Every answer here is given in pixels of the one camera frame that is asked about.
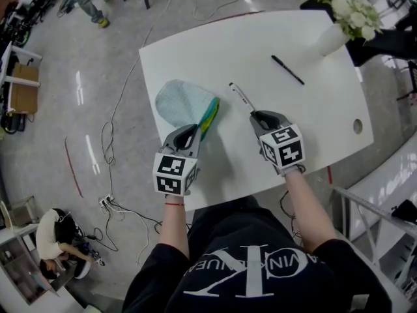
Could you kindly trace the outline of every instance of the black marker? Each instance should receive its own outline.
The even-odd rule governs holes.
[[[280,64],[289,74],[291,74],[294,78],[296,78],[299,83],[304,85],[304,82],[298,76],[296,76],[292,70],[286,67],[285,64],[280,59],[278,59],[275,55],[271,55],[271,58],[273,58],[273,60],[275,60],[278,64]]]

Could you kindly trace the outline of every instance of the light blue cloth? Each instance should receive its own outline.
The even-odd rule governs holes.
[[[156,96],[155,106],[162,118],[180,128],[188,124],[200,125],[216,101],[212,93],[194,83],[171,80]]]

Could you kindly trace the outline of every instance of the towel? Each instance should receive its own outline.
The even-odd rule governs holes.
[[[198,124],[201,140],[215,118],[220,99],[200,86],[182,80],[168,81],[155,99],[158,113],[175,128]]]

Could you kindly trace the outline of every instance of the bouquet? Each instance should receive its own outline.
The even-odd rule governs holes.
[[[368,0],[318,0],[332,6],[336,23],[351,40],[371,40],[381,32],[378,12]]]

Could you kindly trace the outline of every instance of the white flower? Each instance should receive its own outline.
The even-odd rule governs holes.
[[[359,12],[354,12],[351,15],[351,25],[352,28],[362,28],[366,23],[366,17],[359,13]]]
[[[365,40],[371,40],[375,38],[375,31],[368,25],[362,27],[362,37]]]
[[[333,0],[333,11],[341,16],[348,16],[352,12],[351,3],[351,0]]]
[[[356,6],[372,7],[368,0],[353,0]]]

